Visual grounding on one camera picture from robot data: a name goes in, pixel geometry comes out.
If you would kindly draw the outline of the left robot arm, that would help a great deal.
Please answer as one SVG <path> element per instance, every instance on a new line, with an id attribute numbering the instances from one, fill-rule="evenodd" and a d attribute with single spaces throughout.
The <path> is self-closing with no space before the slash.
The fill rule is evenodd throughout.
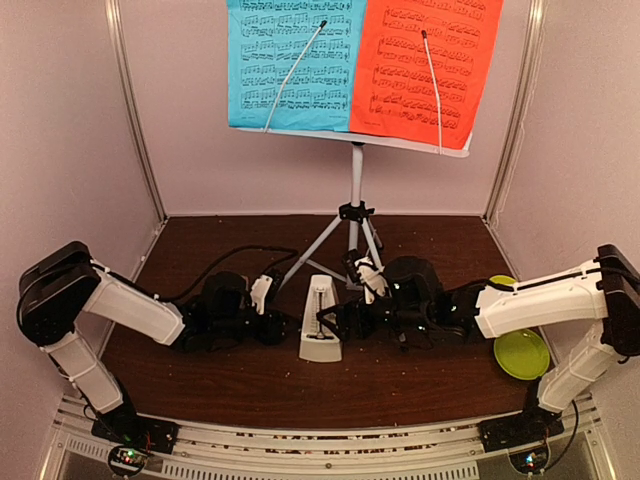
<path id="1" fill-rule="evenodd" d="M 143 421 L 102 362 L 97 342 L 86 338 L 89 321 L 120 325 L 185 353 L 245 339 L 278 345 L 287 321 L 269 306 L 277 282 L 274 272 L 249 281 L 210 266 L 195 283 L 199 292 L 189 287 L 175 297 L 163 297 L 97 261 L 84 243 L 71 241 L 21 275 L 16 320 L 21 333 L 105 415 L 106 429 L 121 443 L 133 444 L 143 436 Z"/>

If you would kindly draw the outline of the white wedge-shaped holder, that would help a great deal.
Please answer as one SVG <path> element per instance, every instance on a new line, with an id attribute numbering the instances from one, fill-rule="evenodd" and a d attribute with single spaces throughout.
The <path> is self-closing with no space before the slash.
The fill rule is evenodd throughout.
<path id="1" fill-rule="evenodd" d="M 314 363 L 342 360 L 342 342 L 317 317 L 321 311 L 338 305 L 334 279 L 325 274 L 311 276 L 300 333 L 299 358 Z"/>

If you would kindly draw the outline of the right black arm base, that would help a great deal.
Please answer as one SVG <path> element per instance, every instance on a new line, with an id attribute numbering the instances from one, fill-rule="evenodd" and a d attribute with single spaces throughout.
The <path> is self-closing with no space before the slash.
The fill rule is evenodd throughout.
<path id="1" fill-rule="evenodd" d="M 484 451 L 488 453 L 543 442 L 550 436 L 563 433 L 561 416 L 564 409 L 544 407 L 542 401 L 529 391 L 521 412 L 483 420 L 477 425 Z"/>

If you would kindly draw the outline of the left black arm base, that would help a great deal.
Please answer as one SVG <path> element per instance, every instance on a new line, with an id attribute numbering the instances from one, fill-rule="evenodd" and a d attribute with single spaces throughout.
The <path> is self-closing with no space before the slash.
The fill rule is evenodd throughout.
<path id="1" fill-rule="evenodd" d="M 107 413 L 96 411 L 91 428 L 95 437 L 162 454 L 173 452 L 178 431 L 179 426 L 173 421 L 141 416 L 131 401 L 124 401 Z"/>

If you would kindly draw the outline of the blue sheet music page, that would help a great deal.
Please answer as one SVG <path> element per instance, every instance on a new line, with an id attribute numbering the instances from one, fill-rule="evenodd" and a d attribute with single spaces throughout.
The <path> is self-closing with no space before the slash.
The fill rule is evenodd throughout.
<path id="1" fill-rule="evenodd" d="M 349 129 L 364 1 L 230 1 L 228 123 Z"/>

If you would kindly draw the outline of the red sheet music page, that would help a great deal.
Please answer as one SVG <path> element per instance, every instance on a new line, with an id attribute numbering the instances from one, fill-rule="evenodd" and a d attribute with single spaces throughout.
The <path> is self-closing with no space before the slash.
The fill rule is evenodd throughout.
<path id="1" fill-rule="evenodd" d="M 498 0 L 368 2 L 350 131 L 463 150 L 502 11 Z"/>

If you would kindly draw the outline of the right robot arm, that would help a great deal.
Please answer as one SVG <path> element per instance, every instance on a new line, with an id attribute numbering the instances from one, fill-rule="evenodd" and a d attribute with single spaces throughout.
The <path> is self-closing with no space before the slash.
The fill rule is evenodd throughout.
<path id="1" fill-rule="evenodd" d="M 344 258 L 362 297 L 324 307 L 318 323 L 339 340 L 385 325 L 402 339 L 415 329 L 431 341 L 474 343 L 530 327 L 586 321 L 569 356 L 537 381 L 531 405 L 513 419 L 519 440 L 535 440 L 616 362 L 639 353 L 639 272 L 621 250 L 601 245 L 577 267 L 512 285 L 490 279 L 445 289 L 426 259 L 402 256 L 377 267 L 350 251 Z"/>

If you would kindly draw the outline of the white folding music stand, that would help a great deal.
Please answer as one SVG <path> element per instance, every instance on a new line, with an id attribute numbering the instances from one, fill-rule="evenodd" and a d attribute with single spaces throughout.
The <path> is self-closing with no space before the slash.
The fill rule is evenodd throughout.
<path id="1" fill-rule="evenodd" d="M 395 137 L 380 137 L 326 130 L 272 130 L 266 129 L 265 127 L 238 127 L 238 130 L 265 135 L 286 135 L 334 140 L 348 142 L 351 145 L 352 162 L 350 200 L 338 207 L 337 214 L 332 219 L 332 221 L 326 226 L 326 228 L 298 257 L 295 263 L 285 273 L 282 283 L 280 284 L 280 288 L 283 288 L 304 265 L 309 265 L 318 272 L 329 275 L 333 279 L 345 283 L 349 289 L 356 289 L 354 282 L 351 281 L 348 276 L 339 274 L 338 272 L 325 267 L 312 259 L 313 254 L 329 239 L 333 232 L 342 223 L 347 223 L 349 225 L 348 251 L 358 248 L 360 233 L 362 233 L 364 235 L 365 244 L 368 247 L 368 253 L 371 255 L 371 258 L 374 261 L 374 265 L 376 267 L 382 266 L 380 252 L 383 249 L 383 242 L 376 233 L 371 221 L 371 217 L 374 214 L 374 209 L 367 207 L 362 198 L 364 147 L 366 145 L 399 148 L 404 150 L 437 154 L 439 156 L 447 156 L 452 158 L 466 158 L 469 155 L 471 139 L 473 138 L 473 134 L 470 133 L 464 146 L 461 149 L 450 149 Z"/>

